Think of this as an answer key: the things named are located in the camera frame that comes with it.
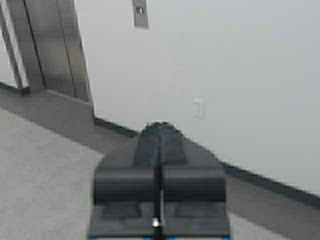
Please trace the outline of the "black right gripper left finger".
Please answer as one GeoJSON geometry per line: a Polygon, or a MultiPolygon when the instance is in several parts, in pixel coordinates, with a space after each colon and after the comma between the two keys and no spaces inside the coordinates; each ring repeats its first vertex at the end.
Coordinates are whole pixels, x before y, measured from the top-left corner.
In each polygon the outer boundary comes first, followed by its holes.
{"type": "Polygon", "coordinates": [[[90,238],[155,238],[155,166],[160,123],[148,124],[131,142],[110,152],[92,179],[90,238]]]}

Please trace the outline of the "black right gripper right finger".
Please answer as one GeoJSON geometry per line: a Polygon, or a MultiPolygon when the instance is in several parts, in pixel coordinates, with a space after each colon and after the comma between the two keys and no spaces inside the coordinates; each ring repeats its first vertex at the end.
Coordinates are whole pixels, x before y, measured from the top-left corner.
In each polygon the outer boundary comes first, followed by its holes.
{"type": "Polygon", "coordinates": [[[226,176],[217,157],[173,125],[160,125],[163,235],[228,238],[226,176]]]}

